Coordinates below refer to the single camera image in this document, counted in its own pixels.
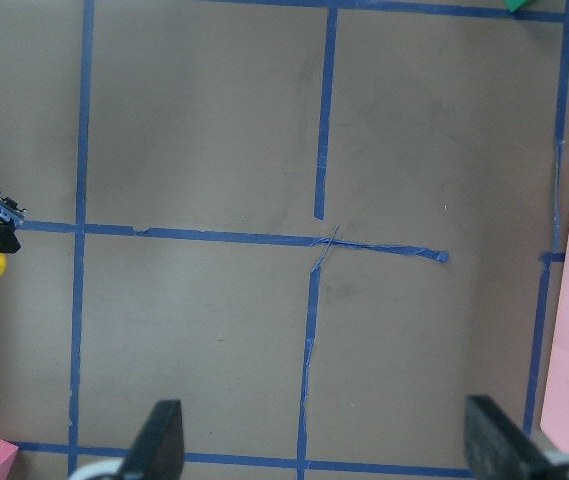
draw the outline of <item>gray floor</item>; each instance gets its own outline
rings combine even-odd
[[[23,447],[12,480],[65,478],[69,461],[126,448],[164,397],[183,401],[188,452],[225,463],[190,461],[185,480],[295,477],[235,463],[296,459],[309,273],[324,247],[134,235],[149,227],[288,238],[340,225],[350,241],[450,253],[441,264],[329,250],[307,460],[453,475],[467,393],[522,421],[539,257],[552,248],[563,24],[341,9],[320,221],[326,19],[325,8],[97,0],[83,218],[82,2],[0,2],[0,187],[31,220],[0,279],[0,437]],[[569,89],[565,132],[560,250]],[[540,394],[562,264],[550,268]]]

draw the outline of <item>green block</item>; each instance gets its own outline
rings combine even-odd
[[[526,5],[530,1],[531,0],[504,0],[504,3],[506,3],[506,7],[508,8],[509,12],[514,12],[515,10]]]

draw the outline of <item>green object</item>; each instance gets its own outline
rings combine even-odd
[[[520,7],[523,7],[530,1],[531,0],[504,0],[504,3],[506,3],[506,7],[508,8],[509,12],[514,12],[515,10],[517,10]]]

